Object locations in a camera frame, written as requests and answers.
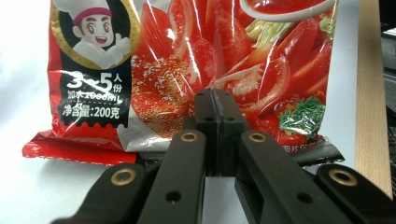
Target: brass screw insert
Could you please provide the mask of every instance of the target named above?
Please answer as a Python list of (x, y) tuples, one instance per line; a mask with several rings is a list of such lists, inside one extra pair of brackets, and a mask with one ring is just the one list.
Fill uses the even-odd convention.
[(332, 169), (329, 171), (329, 175), (332, 178), (332, 180), (334, 180), (335, 182), (341, 185), (345, 185), (349, 187), (358, 185), (358, 180), (356, 179), (356, 177), (352, 175), (350, 172), (347, 172), (345, 170)]
[(111, 183), (117, 186), (123, 186), (134, 181), (136, 172), (129, 168), (123, 168), (118, 170), (114, 175), (111, 176)]

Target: white table surface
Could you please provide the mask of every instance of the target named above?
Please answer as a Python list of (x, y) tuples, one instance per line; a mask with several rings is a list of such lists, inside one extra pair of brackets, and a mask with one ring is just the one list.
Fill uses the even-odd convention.
[[(22, 147), (50, 129), (48, 97), (49, 1), (7, 1), (0, 13), (0, 223), (50, 223), (72, 216), (101, 165), (26, 159)], [(320, 133), (355, 164), (356, 73), (359, 1), (340, 1)], [(247, 223), (232, 178), (208, 178), (204, 223)]]

